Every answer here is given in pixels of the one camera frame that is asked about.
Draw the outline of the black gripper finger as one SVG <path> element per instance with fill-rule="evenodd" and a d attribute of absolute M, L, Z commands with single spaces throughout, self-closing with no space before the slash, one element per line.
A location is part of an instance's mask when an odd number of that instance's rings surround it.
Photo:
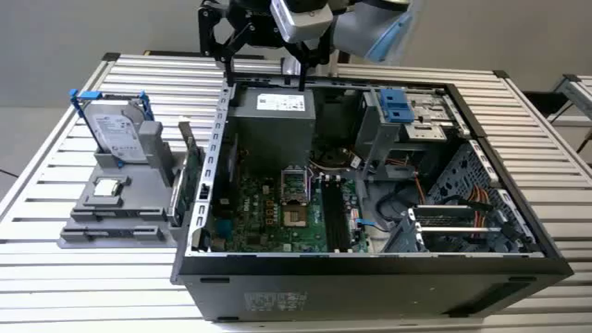
<path fill-rule="evenodd" d="M 325 65 L 329 62 L 330 36 L 322 35 L 320 37 L 314 49 L 310 49 L 305 42 L 284 42 L 284 48 L 300 63 L 297 87 L 300 91 L 304 91 L 308 69 L 317 65 Z"/>
<path fill-rule="evenodd" d="M 216 41 L 214 27 L 226 19 L 234 31 L 224 43 Z M 241 3 L 202 3 L 197 8 L 201 53 L 222 64 L 228 86 L 234 84 L 233 56 L 250 41 L 254 26 L 249 10 Z"/>

